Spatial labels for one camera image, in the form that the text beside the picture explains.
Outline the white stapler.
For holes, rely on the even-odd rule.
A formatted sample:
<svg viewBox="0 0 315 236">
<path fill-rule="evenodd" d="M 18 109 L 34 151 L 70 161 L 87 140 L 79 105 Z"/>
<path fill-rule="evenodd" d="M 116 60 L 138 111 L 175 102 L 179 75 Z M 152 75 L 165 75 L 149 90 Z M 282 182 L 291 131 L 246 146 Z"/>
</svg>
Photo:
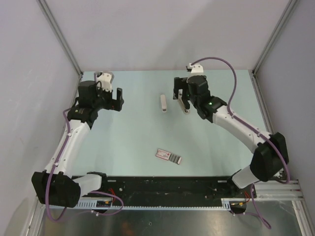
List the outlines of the white stapler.
<svg viewBox="0 0 315 236">
<path fill-rule="evenodd" d="M 160 104 L 161 104 L 161 110 L 163 113 L 167 112 L 167 101 L 166 96 L 164 94 L 160 95 Z"/>
</svg>

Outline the red white staple box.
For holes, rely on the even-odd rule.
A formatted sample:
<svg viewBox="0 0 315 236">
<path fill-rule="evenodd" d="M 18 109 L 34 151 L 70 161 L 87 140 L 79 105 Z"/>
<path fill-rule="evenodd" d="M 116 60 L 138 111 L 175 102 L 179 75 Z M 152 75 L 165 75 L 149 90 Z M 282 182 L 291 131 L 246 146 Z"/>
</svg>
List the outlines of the red white staple box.
<svg viewBox="0 0 315 236">
<path fill-rule="evenodd" d="M 166 161 L 170 161 L 170 162 L 175 163 L 177 165 L 180 165 L 182 162 L 181 156 L 176 155 L 172 152 L 163 150 L 163 149 L 159 149 L 159 148 L 157 149 L 156 157 L 163 159 L 163 160 L 166 160 Z"/>
</svg>

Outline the stapler metal magazine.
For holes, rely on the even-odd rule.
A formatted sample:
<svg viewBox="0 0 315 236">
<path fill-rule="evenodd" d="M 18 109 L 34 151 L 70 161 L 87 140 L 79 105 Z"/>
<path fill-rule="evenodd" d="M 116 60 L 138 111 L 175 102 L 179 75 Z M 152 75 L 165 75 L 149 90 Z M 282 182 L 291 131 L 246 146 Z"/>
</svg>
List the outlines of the stapler metal magazine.
<svg viewBox="0 0 315 236">
<path fill-rule="evenodd" d="M 184 105 L 184 103 L 183 103 L 181 97 L 178 98 L 178 103 L 179 103 L 179 105 L 180 105 L 180 107 L 181 107 L 183 113 L 184 113 L 185 115 L 188 115 L 188 114 L 190 113 L 190 109 L 186 109 L 186 108 L 185 108 L 185 105 Z"/>
</svg>

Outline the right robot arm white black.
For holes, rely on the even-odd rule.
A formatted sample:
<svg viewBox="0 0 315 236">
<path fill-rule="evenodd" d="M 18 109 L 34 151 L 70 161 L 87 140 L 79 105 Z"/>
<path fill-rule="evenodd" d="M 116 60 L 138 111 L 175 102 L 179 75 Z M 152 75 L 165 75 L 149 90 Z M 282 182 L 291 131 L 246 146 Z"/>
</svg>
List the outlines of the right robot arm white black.
<svg viewBox="0 0 315 236">
<path fill-rule="evenodd" d="M 198 115 L 225 129 L 253 154 L 251 163 L 230 177 L 227 192 L 239 197 L 245 187 L 258 181 L 271 180 L 280 170 L 288 173 L 285 137 L 277 132 L 261 131 L 242 120 L 222 99 L 211 95 L 206 76 L 174 78 L 173 98 L 181 99 L 185 109 L 193 106 Z"/>
</svg>

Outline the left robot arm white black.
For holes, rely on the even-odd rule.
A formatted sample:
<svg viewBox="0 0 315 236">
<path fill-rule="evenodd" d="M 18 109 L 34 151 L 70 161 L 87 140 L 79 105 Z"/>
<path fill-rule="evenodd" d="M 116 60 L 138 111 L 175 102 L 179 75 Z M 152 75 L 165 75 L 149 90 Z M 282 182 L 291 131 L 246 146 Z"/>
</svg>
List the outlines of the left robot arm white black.
<svg viewBox="0 0 315 236">
<path fill-rule="evenodd" d="M 73 179 L 73 164 L 79 149 L 91 131 L 100 110 L 121 111 L 123 90 L 111 89 L 102 80 L 83 81 L 78 86 L 74 104 L 64 111 L 65 130 L 60 143 L 42 172 L 34 172 L 31 182 L 39 201 L 45 205 L 73 208 L 79 199 L 91 192 L 97 196 L 108 193 L 109 185 L 102 174 L 89 172 Z"/>
</svg>

